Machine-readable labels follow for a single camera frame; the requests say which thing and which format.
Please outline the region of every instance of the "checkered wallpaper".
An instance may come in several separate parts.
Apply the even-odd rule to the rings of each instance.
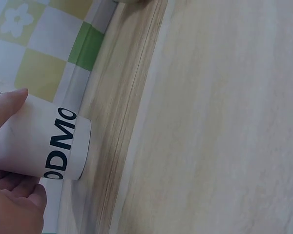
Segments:
[[[61,103],[70,80],[85,85],[92,70],[108,23],[95,20],[98,7],[95,0],[0,0],[0,78]],[[109,20],[115,3],[105,9]]]

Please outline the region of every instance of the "yellow square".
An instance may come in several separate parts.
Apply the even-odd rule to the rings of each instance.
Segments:
[[[26,49],[15,79],[15,87],[26,87],[29,93],[44,100],[53,101],[66,62],[32,49]]]
[[[49,6],[84,20],[93,0],[50,0]]]
[[[26,46],[44,9],[32,0],[9,0],[0,15],[0,39]]]

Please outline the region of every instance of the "green square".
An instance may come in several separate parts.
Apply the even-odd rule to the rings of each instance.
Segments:
[[[0,39],[26,46],[44,9],[32,0],[9,0],[0,15]]]
[[[68,61],[91,71],[102,45],[104,34],[83,22]]]
[[[26,49],[14,86],[26,87],[31,95],[52,102],[65,66],[64,60]]]

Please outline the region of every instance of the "black lettering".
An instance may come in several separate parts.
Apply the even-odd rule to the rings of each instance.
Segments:
[[[62,159],[63,165],[58,166],[58,165],[51,164],[51,160],[54,157],[59,157],[60,159]],[[49,168],[49,169],[53,169],[53,170],[65,171],[66,167],[67,167],[67,157],[66,157],[66,155],[61,151],[57,151],[57,150],[52,151],[48,155],[47,161],[45,163],[45,167]]]
[[[58,176],[59,178],[51,178],[49,177],[49,175],[55,175],[55,176]],[[58,173],[58,172],[46,172],[44,173],[43,177],[48,179],[63,179],[63,175],[61,175],[61,173]]]
[[[70,113],[72,114],[72,116],[67,116],[67,115],[65,115],[65,114],[63,113],[64,110],[70,112]],[[68,110],[68,109],[64,109],[64,108],[62,108],[62,107],[60,107],[60,108],[58,109],[58,112],[59,112],[59,114],[60,114],[60,116],[61,116],[62,118],[65,118],[65,119],[67,119],[67,120],[74,120],[74,119],[77,118],[77,115],[76,115],[74,112],[72,112],[72,111],[70,111],[70,110]]]
[[[60,119],[56,119],[54,125],[57,126],[62,132],[64,132],[65,135],[51,137],[50,145],[70,150],[71,145],[65,144],[65,143],[62,143],[62,142],[59,142],[59,141],[73,139],[73,134],[70,133],[63,126],[71,128],[71,129],[75,129],[75,125],[71,124],[71,123],[67,123],[67,122],[65,122],[63,120],[60,120]]]

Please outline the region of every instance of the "wooden surface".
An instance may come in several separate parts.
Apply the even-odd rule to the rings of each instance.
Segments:
[[[119,4],[84,95],[92,120],[79,181],[63,185],[59,233],[108,233],[128,145],[167,1]]]
[[[139,44],[160,2],[122,23],[133,50],[109,29],[83,105],[100,157],[66,183],[62,230],[293,234],[293,0],[168,0]]]

